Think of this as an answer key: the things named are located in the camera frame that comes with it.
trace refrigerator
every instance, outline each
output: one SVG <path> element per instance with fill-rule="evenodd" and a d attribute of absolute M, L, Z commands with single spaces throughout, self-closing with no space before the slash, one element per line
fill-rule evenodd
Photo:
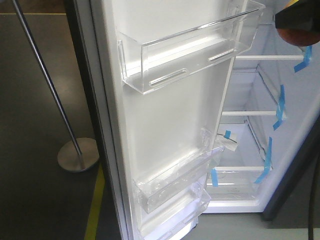
<path fill-rule="evenodd" d="M 274 216 L 319 136 L 320 46 L 278 36 L 286 4 L 65 1 L 122 239 Z"/>

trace black object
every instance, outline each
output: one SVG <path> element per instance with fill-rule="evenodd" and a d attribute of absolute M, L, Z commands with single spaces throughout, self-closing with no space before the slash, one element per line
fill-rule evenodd
<path fill-rule="evenodd" d="M 320 33 L 320 0 L 299 0 L 278 12 L 275 28 Z"/>

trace metal stand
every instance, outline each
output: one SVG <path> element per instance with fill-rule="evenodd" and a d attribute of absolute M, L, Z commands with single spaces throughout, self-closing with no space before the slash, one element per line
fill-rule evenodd
<path fill-rule="evenodd" d="M 25 32 L 25 35 L 30 43 L 35 58 L 41 68 L 43 76 L 50 88 L 54 101 L 61 113 L 65 126 L 70 134 L 71 141 L 66 143 L 58 153 L 57 160 L 59 165 L 66 171 L 72 173 L 79 173 L 91 168 L 99 159 L 99 153 L 97 149 L 96 141 L 91 138 L 79 138 L 78 141 L 71 128 L 68 117 L 61 104 L 58 93 L 55 89 L 54 83 L 48 73 L 46 65 L 42 59 L 40 51 L 36 45 L 36 42 L 32 36 L 31 30 L 24 16 L 24 13 L 20 7 L 18 0 L 12 0 L 15 12 L 19 18 L 21 26 Z"/>

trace metal pole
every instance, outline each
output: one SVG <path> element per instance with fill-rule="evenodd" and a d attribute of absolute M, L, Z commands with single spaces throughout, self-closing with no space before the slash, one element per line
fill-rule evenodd
<path fill-rule="evenodd" d="M 48 86 L 50 88 L 50 91 L 52 93 L 54 101 L 55 101 L 55 103 L 56 103 L 56 105 L 57 105 L 57 107 L 58 107 L 58 109 L 59 109 L 59 111 L 60 111 L 60 113 L 62 115 L 62 118 L 63 118 L 63 121 L 64 121 L 64 123 L 66 125 L 66 128 L 68 129 L 68 132 L 70 134 L 72 143 L 73 143 L 74 148 L 76 150 L 76 153 L 78 155 L 78 159 L 79 159 L 80 165 L 81 165 L 81 167 L 83 167 L 82 169 L 84 169 L 85 167 L 84 167 L 84 163 L 83 163 L 82 152 L 81 152 L 80 147 L 78 145 L 78 142 L 77 142 L 77 139 L 75 137 L 75 134 L 74 134 L 74 132 L 73 132 L 71 126 L 70 126 L 70 123 L 69 123 L 68 117 L 67 117 L 67 115 L 65 113 L 65 110 L 64 110 L 64 108 L 63 108 L 63 106 L 61 104 L 61 101 L 60 101 L 58 93 L 57 93 L 57 91 L 55 89 L 54 83 L 51 80 L 51 77 L 50 77 L 50 75 L 48 73 L 46 65 L 45 65 L 45 63 L 44 63 L 44 61 L 42 59 L 41 54 L 40 54 L 40 51 L 39 51 L 39 49 L 38 49 L 38 47 L 36 45 L 36 42 L 35 42 L 35 40 L 34 40 L 34 38 L 32 36 L 31 30 L 30 30 L 29 25 L 27 23 L 27 20 L 26 20 L 26 18 L 24 16 L 24 13 L 23 13 L 23 11 L 22 11 L 22 9 L 20 7 L 20 4 L 19 4 L 18 0 L 12 0 L 12 3 L 13 3 L 13 6 L 14 6 L 14 9 L 15 9 L 15 12 L 16 12 L 18 18 L 19 18 L 19 21 L 21 23 L 21 26 L 22 26 L 22 28 L 23 28 L 23 30 L 25 32 L 25 35 L 28 38 L 28 41 L 29 41 L 30 46 L 31 46 L 31 48 L 33 50 L 33 53 L 34 53 L 34 55 L 36 57 L 36 60 L 37 60 L 39 66 L 41 68 L 43 76 L 44 76 L 44 78 L 45 78 L 45 80 L 46 80 L 46 82 L 47 82 L 47 84 L 48 84 Z"/>

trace crisper drawer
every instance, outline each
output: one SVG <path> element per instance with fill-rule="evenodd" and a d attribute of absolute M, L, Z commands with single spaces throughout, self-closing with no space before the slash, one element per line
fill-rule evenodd
<path fill-rule="evenodd" d="M 221 19 L 156 39 L 120 32 L 123 81 L 142 94 L 150 93 L 250 49 L 264 5 L 249 0 L 244 7 L 245 2 L 225 0 L 228 9 Z"/>
<path fill-rule="evenodd" d="M 222 150 L 222 147 L 217 147 L 196 158 L 187 158 L 147 182 L 135 182 L 138 203 L 146 213 L 151 213 L 201 176 L 205 176 L 214 155 Z"/>
<path fill-rule="evenodd" d="M 214 161 L 207 191 L 213 201 L 254 200 L 259 184 L 272 170 L 272 139 L 265 140 L 267 147 L 261 146 L 263 134 L 258 138 L 248 120 L 220 124 L 218 132 L 226 131 L 231 134 L 224 140 L 226 147 L 220 159 Z M 236 144 L 236 148 L 228 147 L 228 141 L 230 146 Z"/>
<path fill-rule="evenodd" d="M 139 227 L 141 240 L 167 240 L 183 229 L 203 211 L 210 202 L 204 188 L 206 176 L 181 191 L 165 205 L 158 208 Z"/>

